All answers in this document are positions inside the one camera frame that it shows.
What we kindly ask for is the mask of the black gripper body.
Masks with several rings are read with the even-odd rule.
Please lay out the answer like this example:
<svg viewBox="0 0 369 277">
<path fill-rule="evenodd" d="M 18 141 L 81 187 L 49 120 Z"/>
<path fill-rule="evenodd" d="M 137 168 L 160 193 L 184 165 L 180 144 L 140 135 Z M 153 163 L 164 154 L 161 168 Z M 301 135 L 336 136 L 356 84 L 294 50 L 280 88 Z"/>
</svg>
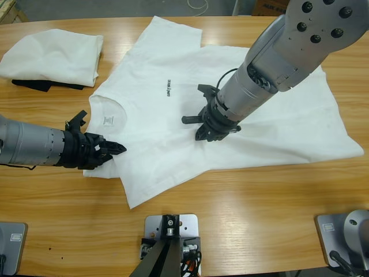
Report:
<svg viewBox="0 0 369 277">
<path fill-rule="evenodd" d="M 79 131 L 64 131 L 64 148 L 60 154 L 59 166 L 93 170 L 112 159 L 107 141 L 103 136 Z"/>
<path fill-rule="evenodd" d="M 223 116 L 219 110 L 216 99 L 209 100 L 207 105 L 201 110 L 203 123 L 201 126 L 207 126 L 213 130 L 213 141 L 220 141 L 230 133 L 241 131 L 237 122 L 229 120 Z"/>
</svg>

